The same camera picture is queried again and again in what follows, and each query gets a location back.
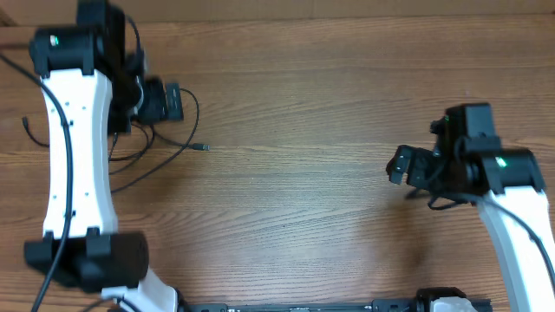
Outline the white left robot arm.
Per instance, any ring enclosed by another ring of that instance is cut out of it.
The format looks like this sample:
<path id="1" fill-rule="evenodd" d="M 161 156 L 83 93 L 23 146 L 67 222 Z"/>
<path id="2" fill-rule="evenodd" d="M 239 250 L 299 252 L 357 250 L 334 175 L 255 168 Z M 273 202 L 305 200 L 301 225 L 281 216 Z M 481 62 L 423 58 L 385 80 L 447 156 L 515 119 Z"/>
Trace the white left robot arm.
<path id="1" fill-rule="evenodd" d="M 149 266 L 141 232 L 119 232 L 108 140 L 134 122 L 184 117 L 180 87 L 146 77 L 142 49 L 125 50 L 131 20 L 106 1 L 81 1 L 73 26 L 39 29 L 30 42 L 33 81 L 49 123 L 49 203 L 42 238 L 24 245 L 46 283 L 113 300 L 124 311 L 185 311 L 181 293 Z"/>

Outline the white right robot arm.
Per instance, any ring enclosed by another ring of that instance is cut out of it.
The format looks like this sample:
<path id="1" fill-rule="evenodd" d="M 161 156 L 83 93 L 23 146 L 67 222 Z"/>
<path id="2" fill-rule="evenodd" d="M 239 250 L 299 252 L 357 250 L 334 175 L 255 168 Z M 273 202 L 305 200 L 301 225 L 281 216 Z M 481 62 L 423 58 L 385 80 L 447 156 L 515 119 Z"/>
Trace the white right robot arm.
<path id="1" fill-rule="evenodd" d="M 493 242 L 513 311 L 554 309 L 554 237 L 546 184 L 527 148 L 504 148 L 487 103 L 446 110 L 430 125 L 426 150 L 400 145 L 388 162 L 392 183 L 425 191 L 433 211 L 475 206 Z"/>

